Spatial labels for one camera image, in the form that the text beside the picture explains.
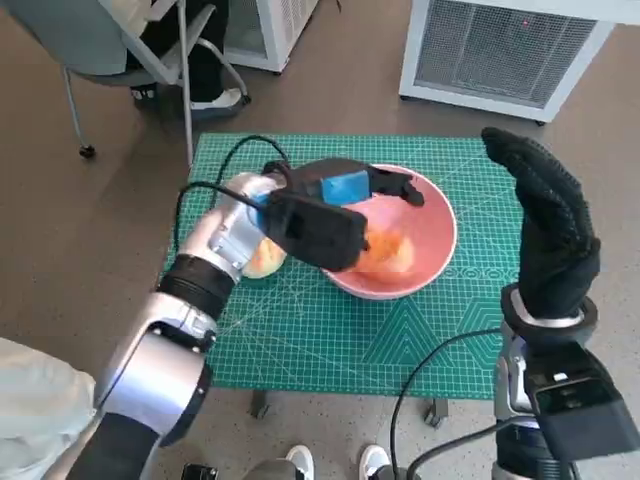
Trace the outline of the left bare black robot hand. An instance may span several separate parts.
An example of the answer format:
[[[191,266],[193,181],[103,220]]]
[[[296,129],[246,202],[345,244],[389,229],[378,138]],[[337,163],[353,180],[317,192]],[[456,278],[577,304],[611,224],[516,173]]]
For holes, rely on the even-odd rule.
[[[424,205],[412,176],[349,158],[324,158],[295,168],[293,188],[333,206],[356,204],[374,194],[398,197],[412,206]]]

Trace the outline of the right black gloved robot hand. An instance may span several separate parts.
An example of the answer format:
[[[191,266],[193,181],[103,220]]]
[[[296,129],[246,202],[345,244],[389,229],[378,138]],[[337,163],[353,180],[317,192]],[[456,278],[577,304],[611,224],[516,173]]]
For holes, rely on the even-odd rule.
[[[580,182],[541,144],[506,130],[481,132],[487,156],[516,180],[523,209],[518,289],[536,319],[572,317],[600,272]]]

